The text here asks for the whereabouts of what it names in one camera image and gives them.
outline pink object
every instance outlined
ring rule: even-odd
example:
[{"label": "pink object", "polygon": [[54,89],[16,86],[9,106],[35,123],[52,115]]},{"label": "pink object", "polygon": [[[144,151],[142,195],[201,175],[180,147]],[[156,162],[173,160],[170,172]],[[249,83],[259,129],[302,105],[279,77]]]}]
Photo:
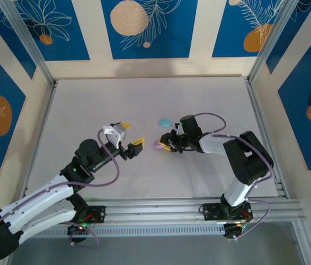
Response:
[{"label": "pink object", "polygon": [[154,143],[153,143],[153,147],[154,147],[155,149],[162,149],[162,148],[163,148],[163,145],[161,145],[161,144],[159,143],[159,140],[156,140],[156,141],[154,141]]}]

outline robotic arm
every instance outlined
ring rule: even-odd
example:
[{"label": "robotic arm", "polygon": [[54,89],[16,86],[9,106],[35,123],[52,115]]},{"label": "robotic arm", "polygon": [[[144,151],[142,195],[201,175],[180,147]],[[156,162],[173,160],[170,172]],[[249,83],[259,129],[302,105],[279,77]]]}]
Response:
[{"label": "robotic arm", "polygon": [[75,156],[60,174],[46,185],[21,200],[0,209],[0,259],[9,256],[20,244],[38,232],[66,221],[80,223],[92,217],[94,222],[104,220],[101,210],[96,220],[92,209],[77,194],[84,187],[103,187],[113,183],[91,185],[93,173],[120,155],[132,159],[143,150],[144,138],[127,146],[121,145],[129,124],[103,126],[108,142],[99,147],[93,139],[84,140]]},{"label": "robotic arm", "polygon": [[[269,172],[266,163],[271,168],[274,166],[273,160],[251,131],[242,133],[237,139],[225,135],[217,136],[212,132],[203,133],[195,116],[188,115],[180,119],[180,124],[175,124],[175,130],[164,134],[159,143],[171,152],[196,151],[227,155],[235,178],[221,196],[221,203],[204,204],[203,214],[205,220],[245,219],[248,222],[253,215],[246,199],[253,185],[263,180]],[[234,238],[240,234],[241,229],[235,229],[234,233],[226,231],[225,236]]]}]

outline small blue block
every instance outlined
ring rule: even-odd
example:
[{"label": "small blue block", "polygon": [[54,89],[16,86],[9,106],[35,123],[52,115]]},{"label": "small blue block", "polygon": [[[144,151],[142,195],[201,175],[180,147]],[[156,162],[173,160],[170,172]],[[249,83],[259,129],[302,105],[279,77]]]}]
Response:
[{"label": "small blue block", "polygon": [[171,121],[167,118],[161,118],[159,120],[159,125],[164,128],[169,128],[171,126]]}]

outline white tabletop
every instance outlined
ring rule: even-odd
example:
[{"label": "white tabletop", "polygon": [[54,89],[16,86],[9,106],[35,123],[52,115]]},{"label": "white tabletop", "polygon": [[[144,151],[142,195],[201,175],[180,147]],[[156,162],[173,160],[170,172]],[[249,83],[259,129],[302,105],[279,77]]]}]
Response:
[{"label": "white tabletop", "polygon": [[[200,112],[224,117],[224,134],[251,130],[261,139],[242,77],[61,80],[31,171],[28,193],[59,174],[83,140],[96,139],[103,125],[123,121],[132,125],[123,146],[144,136],[144,150],[132,160],[118,157],[119,180],[108,187],[82,189],[79,193],[84,198],[220,197],[234,178],[226,156],[153,148],[153,142],[170,131],[159,126],[160,118],[174,124]],[[203,132],[222,126],[212,116],[199,116],[197,122]],[[92,183],[108,182],[115,174],[110,162],[94,174]],[[251,195],[277,196],[274,181],[260,184]]]}]

